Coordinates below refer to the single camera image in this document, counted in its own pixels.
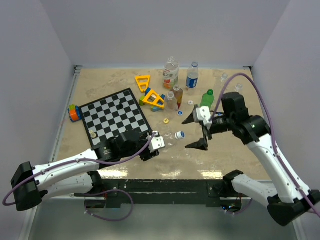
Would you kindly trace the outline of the crushed bottle white cap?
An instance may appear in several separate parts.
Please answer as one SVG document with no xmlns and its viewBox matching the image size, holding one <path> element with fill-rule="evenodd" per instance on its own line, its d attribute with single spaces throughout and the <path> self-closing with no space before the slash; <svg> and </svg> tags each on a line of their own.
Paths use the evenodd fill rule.
<svg viewBox="0 0 320 240">
<path fill-rule="evenodd" d="M 176 132 L 174 134 L 175 139 L 178 140 L 178 141 L 184 139 L 185 136 L 186 135 L 185 135 L 185 133 L 183 131 L 178 131 L 178 132 Z"/>
</svg>

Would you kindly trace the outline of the green soda bottle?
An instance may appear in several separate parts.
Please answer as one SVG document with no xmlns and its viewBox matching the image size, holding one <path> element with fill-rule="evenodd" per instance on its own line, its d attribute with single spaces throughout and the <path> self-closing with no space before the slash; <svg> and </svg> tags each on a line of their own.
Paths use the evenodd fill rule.
<svg viewBox="0 0 320 240">
<path fill-rule="evenodd" d="M 207 92 L 202 96 L 201 98 L 201 107 L 209 107 L 211 108 L 213 105 L 213 102 L 215 100 L 214 97 L 214 90 L 213 89 L 208 89 Z"/>
</svg>

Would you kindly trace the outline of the crushed clear bottle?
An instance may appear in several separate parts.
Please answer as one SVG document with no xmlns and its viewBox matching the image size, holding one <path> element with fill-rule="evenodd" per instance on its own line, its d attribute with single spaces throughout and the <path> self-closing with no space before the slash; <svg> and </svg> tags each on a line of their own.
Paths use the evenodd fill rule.
<svg viewBox="0 0 320 240">
<path fill-rule="evenodd" d="M 166 133 L 163 135 L 166 148 L 172 148 L 177 145 L 178 140 L 175 138 L 174 133 Z"/>
</svg>

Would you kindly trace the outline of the clear plastic bottle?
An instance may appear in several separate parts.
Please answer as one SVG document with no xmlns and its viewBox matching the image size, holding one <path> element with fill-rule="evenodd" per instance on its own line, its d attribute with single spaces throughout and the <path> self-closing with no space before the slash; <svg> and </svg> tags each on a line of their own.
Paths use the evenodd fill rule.
<svg viewBox="0 0 320 240">
<path fill-rule="evenodd" d="M 241 83 L 237 83 L 235 86 L 235 91 L 240 93 L 243 90 L 243 85 Z"/>
<path fill-rule="evenodd" d="M 220 78 L 220 82 L 222 84 L 224 84 L 227 81 L 227 79 L 228 79 L 228 74 L 227 73 L 223 73 L 221 78 Z"/>
</svg>

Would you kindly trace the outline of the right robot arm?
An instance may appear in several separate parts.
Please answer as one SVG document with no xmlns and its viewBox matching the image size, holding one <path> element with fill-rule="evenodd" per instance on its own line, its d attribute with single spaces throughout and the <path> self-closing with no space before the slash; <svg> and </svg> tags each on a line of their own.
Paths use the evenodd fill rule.
<svg viewBox="0 0 320 240">
<path fill-rule="evenodd" d="M 223 177 L 221 196 L 233 197 L 239 193 L 250 197 L 266 207 L 272 219 L 283 227 L 319 203 L 319 190 L 311 190 L 284 157 L 278 159 L 282 152 L 272 142 L 269 125 L 263 117 L 249 114 L 241 94 L 225 93 L 222 108 L 222 115 L 212 116 L 209 107 L 195 105 L 183 124 L 198 123 L 203 137 L 186 148 L 206 151 L 213 134 L 231 131 L 258 158 L 274 186 L 268 187 L 234 170 Z"/>
</svg>

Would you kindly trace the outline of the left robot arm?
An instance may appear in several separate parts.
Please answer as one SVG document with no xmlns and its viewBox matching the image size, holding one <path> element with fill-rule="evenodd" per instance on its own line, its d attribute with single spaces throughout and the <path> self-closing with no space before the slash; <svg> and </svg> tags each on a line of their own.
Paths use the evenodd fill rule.
<svg viewBox="0 0 320 240">
<path fill-rule="evenodd" d="M 20 164 L 10 183 L 8 193 L 19 212 L 38 206 L 42 201 L 68 194 L 99 196 L 104 184 L 97 171 L 125 163 L 135 157 L 148 161 L 165 147 L 158 131 L 138 133 L 125 131 L 78 155 L 53 163 Z"/>
</svg>

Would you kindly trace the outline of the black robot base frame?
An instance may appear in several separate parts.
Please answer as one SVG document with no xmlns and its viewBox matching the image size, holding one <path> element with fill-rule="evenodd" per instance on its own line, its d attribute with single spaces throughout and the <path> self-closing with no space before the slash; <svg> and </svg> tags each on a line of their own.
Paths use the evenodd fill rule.
<svg viewBox="0 0 320 240">
<path fill-rule="evenodd" d="M 138 205 L 205 205 L 221 206 L 226 198 L 239 194 L 223 180 L 195 179 L 103 179 L 95 182 L 88 192 L 106 198 L 107 208 L 130 204 L 130 199 L 119 190 L 127 192 Z"/>
</svg>

